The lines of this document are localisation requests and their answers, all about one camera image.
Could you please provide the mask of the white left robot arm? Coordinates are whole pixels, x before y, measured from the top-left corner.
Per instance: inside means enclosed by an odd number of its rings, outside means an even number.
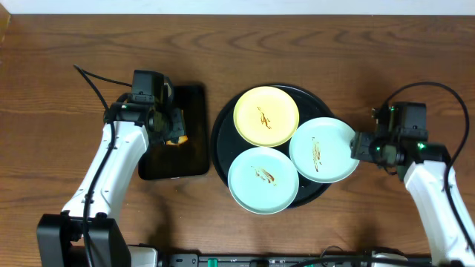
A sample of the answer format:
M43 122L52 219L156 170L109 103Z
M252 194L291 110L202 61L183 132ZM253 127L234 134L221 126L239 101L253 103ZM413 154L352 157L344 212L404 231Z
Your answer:
M159 266L151 245L129 245L117 223L140 158L152 142L185 131L173 106L169 77L137 70L131 92L105 106L102 138L81 185L60 214L44 214L36 229L43 266Z

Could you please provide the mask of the light green plate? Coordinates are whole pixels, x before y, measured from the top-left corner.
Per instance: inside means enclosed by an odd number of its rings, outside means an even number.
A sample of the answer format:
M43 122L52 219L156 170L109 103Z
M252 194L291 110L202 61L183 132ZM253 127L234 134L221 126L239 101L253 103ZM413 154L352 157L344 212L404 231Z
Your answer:
M350 142L355 131L330 117L311 119L298 127L289 144L289 157L299 174L313 182L339 182L357 169Z
M254 214L276 214L290 206L298 188L298 171L288 156L265 147L250 148L232 162L227 176L234 200Z

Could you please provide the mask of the light green front plate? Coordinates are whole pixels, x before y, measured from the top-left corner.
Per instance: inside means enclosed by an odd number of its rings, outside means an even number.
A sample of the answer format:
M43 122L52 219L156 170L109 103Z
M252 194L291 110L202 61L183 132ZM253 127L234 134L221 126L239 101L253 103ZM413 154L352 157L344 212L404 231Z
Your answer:
M290 206L298 188L298 171L288 156L265 147L250 148L232 162L227 176L234 200L254 214L276 214Z

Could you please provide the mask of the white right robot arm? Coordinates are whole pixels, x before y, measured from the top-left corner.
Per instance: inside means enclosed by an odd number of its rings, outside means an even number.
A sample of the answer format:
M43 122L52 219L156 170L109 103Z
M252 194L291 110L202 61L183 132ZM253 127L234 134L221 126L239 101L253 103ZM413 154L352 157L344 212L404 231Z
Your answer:
M435 266L453 262L474 265L474 249L468 241L474 236L474 223L443 144L428 142L426 136L416 139L358 132L350 141L350 149L353 159L396 169L416 204Z

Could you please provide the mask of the orange green scrub sponge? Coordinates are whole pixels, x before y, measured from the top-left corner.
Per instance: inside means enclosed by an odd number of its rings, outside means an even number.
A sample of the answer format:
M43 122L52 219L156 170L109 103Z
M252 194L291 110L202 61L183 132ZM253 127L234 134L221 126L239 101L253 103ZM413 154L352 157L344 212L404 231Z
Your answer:
M185 136L179 136L179 137L176 137L176 138L173 138L173 139L170 139L168 141L166 141L166 145L182 145L184 143L186 143L188 141L188 137L185 135Z

